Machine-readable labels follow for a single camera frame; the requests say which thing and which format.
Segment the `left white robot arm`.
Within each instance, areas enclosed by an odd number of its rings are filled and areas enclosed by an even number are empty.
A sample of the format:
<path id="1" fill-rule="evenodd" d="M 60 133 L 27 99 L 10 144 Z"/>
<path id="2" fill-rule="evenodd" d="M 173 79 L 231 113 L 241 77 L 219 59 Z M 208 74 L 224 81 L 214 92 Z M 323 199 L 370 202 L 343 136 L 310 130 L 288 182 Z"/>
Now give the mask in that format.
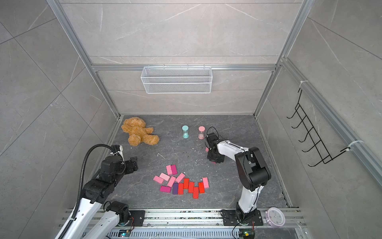
<path id="1" fill-rule="evenodd" d="M 80 239 L 96 212 L 105 205 L 107 197 L 126 174 L 138 170 L 137 157 L 124 161 L 121 153 L 102 161 L 93 178 L 80 191 L 80 202 L 56 236 L 57 239 Z M 117 225 L 133 223 L 128 205 L 113 201 L 104 209 L 99 222 L 85 235 L 86 239 L 103 239 Z"/>

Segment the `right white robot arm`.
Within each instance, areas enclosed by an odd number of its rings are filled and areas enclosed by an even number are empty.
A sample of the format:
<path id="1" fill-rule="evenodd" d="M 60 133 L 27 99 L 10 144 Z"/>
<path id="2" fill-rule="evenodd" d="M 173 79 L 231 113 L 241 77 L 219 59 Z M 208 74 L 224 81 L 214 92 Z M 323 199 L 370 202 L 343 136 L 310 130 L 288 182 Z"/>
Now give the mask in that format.
<path id="1" fill-rule="evenodd" d="M 243 186 L 235 211 L 221 210 L 224 225 L 262 226 L 263 219 L 257 209 L 257 202 L 261 191 L 272 175 L 260 150 L 257 147 L 248 148 L 236 145 L 213 132 L 207 134 L 206 140 L 209 149 L 208 160 L 222 163 L 226 158 L 230 158 L 235 161 Z"/>

